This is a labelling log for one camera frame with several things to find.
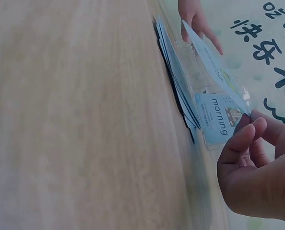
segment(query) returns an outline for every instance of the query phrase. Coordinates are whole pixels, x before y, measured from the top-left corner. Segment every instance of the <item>finger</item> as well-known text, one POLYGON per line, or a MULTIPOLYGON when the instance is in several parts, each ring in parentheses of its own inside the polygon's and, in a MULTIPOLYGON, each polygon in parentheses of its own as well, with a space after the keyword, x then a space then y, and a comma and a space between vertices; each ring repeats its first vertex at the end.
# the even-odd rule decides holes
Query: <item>finger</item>
POLYGON ((223 55, 224 54, 224 49, 222 47, 222 45, 220 44, 220 41, 218 40, 218 38, 216 37, 216 35, 214 34, 214 32, 211 30, 211 28, 209 26, 206 26, 203 29, 203 32, 205 34, 205 36, 207 38, 209 38, 211 40, 211 42, 213 43, 213 45, 216 47, 216 49, 218 50, 218 52, 223 55))
POLYGON ((250 145, 249 152, 250 159, 257 168, 263 167, 271 162, 264 150, 262 138, 257 139, 250 145))
MULTIPOLYGON (((182 18, 188 25, 191 25, 192 22, 192 16, 186 16, 184 18, 182 18)), ((182 35, 182 39, 184 42, 190 42, 190 37, 189 34, 187 33, 184 24, 182 23, 182 28, 181 28, 181 35, 182 35)))
POLYGON ((259 117, 252 124, 256 128, 256 134, 253 143, 249 147, 250 159, 257 168, 260 168, 270 162, 264 151, 261 138, 267 128, 267 123, 264 118, 259 117))
POLYGON ((195 17, 193 17, 192 21, 191 21, 191 28, 193 29, 193 31, 199 36, 199 38, 201 38, 201 40, 203 40, 203 32, 201 30, 199 30, 196 26, 195 23, 195 17))
POLYGON ((227 175, 239 168, 239 158, 248 150, 255 133, 255 126, 249 124, 228 140, 217 162, 219 181, 224 180, 227 175))
POLYGON ((258 118, 262 117, 266 120, 267 128, 263 134, 263 139, 269 142, 270 144, 276 146, 278 137, 285 130, 285 125, 275 119, 270 118, 269 116, 257 111, 253 110, 251 112, 251 120, 255 121, 258 118))
POLYGON ((256 134, 253 140, 257 140, 264 134, 265 130, 267 129, 266 120, 263 117, 259 117, 255 121, 252 122, 254 127, 256 128, 256 134))
POLYGON ((241 117, 241 119, 238 122, 237 126, 235 127, 233 134, 236 134, 243 127, 245 127, 246 125, 249 125, 250 123, 251 123, 250 122, 250 117, 247 114, 243 114, 243 116, 241 117))

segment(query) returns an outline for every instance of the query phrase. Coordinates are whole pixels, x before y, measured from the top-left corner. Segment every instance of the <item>stack of cards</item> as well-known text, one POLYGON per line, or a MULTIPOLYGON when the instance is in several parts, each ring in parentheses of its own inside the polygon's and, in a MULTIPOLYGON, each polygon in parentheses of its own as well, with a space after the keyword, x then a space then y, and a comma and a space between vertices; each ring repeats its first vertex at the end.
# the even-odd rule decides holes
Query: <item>stack of cards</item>
POLYGON ((160 19, 156 21, 156 31, 158 42, 162 50, 167 68, 169 70, 169 74, 172 79, 177 100, 181 106, 181 112, 183 113, 184 120, 187 127, 191 131, 195 132, 196 128, 200 128, 197 109, 195 108, 191 93, 189 91, 184 69, 167 34, 167 31, 160 19))
POLYGON ((225 143, 233 135, 242 115, 244 113, 249 115, 251 109, 245 101, 245 94, 240 93, 235 85, 229 69, 197 34, 185 22, 183 23, 198 55, 197 58, 204 65, 202 71, 204 77, 210 78, 222 93, 210 92, 207 89, 203 89, 204 93, 191 90, 195 87, 189 84, 199 85, 199 81, 195 81, 193 73, 189 73, 189 76, 185 74, 178 58, 180 53, 174 49, 163 22, 158 19, 156 22, 158 42, 172 78, 177 100, 188 128, 191 132, 201 128, 207 147, 225 143))

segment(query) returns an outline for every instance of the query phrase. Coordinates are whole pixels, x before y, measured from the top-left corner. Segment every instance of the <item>light blue paper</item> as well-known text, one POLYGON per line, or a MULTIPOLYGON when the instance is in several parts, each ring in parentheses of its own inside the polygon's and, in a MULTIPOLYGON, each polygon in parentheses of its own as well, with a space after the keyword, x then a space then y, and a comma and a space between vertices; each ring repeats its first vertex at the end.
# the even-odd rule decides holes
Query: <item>light blue paper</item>
POLYGON ((216 82, 216 84, 225 91, 233 101, 248 115, 250 115, 251 110, 247 107, 245 101, 240 96, 237 88, 234 84, 229 70, 222 64, 222 62, 216 58, 212 53, 210 48, 199 38, 199 36, 192 30, 192 28, 183 20, 183 24, 193 45, 196 48, 201 61, 209 73, 211 78, 216 82))
POLYGON ((195 97, 207 142, 228 141, 244 112, 224 94, 198 93, 195 97))

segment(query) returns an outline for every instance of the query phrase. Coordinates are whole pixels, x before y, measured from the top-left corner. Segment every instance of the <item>transparent plastic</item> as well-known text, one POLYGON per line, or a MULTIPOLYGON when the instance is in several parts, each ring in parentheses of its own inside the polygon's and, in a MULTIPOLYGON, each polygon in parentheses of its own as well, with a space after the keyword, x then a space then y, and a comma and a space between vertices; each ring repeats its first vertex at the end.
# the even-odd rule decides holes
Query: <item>transparent plastic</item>
MULTIPOLYGON (((197 107, 195 94, 197 93, 218 93, 226 94, 212 79, 212 77, 206 71, 200 57, 198 56, 195 47, 192 44, 183 42, 180 36, 180 26, 176 26, 175 22, 177 21, 175 12, 169 12, 169 8, 166 4, 171 4, 167 0, 158 0, 159 7, 161 9, 160 19, 163 22, 170 40, 173 43, 177 56, 181 62, 181 66, 185 72, 185 81, 187 83, 188 91, 190 92, 191 99, 194 105, 197 107)), ((229 54, 220 55, 217 50, 215 50, 212 43, 204 39, 210 49, 216 54, 216 57, 221 59, 222 63, 225 65, 225 60, 227 57, 231 57, 229 54)), ((241 95, 243 100, 246 102, 246 105, 250 107, 250 94, 248 90, 238 81, 236 77, 232 75, 234 84, 238 91, 238 94, 241 95)), ((202 128, 202 133, 204 137, 204 142, 208 150, 215 150, 221 148, 223 143, 210 143, 204 136, 204 130, 202 128)))

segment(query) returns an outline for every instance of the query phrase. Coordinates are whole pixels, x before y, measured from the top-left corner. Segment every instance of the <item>fingernail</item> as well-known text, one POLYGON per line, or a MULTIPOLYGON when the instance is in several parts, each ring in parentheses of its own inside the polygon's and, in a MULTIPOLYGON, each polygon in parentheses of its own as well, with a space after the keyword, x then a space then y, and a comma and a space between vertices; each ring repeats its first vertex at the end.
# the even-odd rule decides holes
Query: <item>fingernail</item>
POLYGON ((248 127, 249 125, 246 125, 246 126, 242 127, 237 133, 242 133, 242 132, 244 132, 245 128, 248 127))

